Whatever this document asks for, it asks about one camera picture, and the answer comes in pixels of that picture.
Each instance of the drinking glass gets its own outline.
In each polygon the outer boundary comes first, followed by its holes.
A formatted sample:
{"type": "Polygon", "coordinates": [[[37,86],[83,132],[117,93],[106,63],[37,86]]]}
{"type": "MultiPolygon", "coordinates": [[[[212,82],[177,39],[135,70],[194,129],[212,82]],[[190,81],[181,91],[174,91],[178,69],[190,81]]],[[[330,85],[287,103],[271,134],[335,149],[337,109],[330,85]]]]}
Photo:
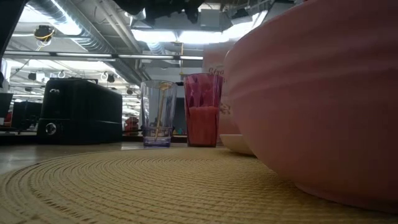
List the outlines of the drinking glass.
{"type": "Polygon", "coordinates": [[[177,85],[163,80],[141,83],[142,135],[146,147],[170,147],[177,85]]]}
{"type": "Polygon", "coordinates": [[[188,146],[216,147],[223,80],[208,73],[184,78],[188,146]]]}

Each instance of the woven placemat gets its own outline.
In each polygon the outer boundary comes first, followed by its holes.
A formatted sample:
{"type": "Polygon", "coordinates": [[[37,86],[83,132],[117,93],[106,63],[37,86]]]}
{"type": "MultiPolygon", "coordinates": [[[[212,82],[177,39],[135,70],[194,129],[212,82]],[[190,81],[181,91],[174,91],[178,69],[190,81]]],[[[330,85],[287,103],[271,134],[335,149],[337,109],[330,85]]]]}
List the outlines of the woven placemat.
{"type": "Polygon", "coordinates": [[[226,149],[61,157],[0,176],[1,223],[398,223],[308,195],[226,149]]]}

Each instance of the red glass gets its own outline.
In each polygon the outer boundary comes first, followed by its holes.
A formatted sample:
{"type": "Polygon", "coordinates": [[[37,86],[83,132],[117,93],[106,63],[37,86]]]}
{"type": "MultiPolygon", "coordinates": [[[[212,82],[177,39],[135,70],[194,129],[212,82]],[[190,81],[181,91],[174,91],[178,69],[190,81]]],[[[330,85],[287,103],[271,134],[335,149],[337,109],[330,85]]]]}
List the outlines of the red glass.
{"type": "Polygon", "coordinates": [[[188,146],[216,147],[223,80],[208,73],[184,78],[188,146]]]}

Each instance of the table surface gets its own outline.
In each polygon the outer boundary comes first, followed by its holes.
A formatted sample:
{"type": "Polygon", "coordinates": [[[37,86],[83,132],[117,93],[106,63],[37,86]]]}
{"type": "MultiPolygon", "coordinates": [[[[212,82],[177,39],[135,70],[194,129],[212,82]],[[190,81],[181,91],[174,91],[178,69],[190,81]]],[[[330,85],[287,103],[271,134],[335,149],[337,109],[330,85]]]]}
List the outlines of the table surface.
{"type": "MultiPolygon", "coordinates": [[[[186,146],[186,143],[172,144],[172,147],[186,146]]],[[[119,142],[88,146],[0,146],[0,174],[54,157],[69,156],[85,152],[135,150],[143,148],[142,142],[119,142]]]]}

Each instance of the pink bowl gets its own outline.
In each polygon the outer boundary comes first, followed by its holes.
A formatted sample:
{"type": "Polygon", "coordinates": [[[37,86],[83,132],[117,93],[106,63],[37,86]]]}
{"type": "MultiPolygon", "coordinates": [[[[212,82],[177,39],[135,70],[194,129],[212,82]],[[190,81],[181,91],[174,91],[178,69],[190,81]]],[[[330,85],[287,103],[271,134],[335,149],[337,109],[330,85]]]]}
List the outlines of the pink bowl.
{"type": "Polygon", "coordinates": [[[225,66],[263,163],[310,194],[398,212],[398,1],[308,1],[243,37],[225,66]]]}

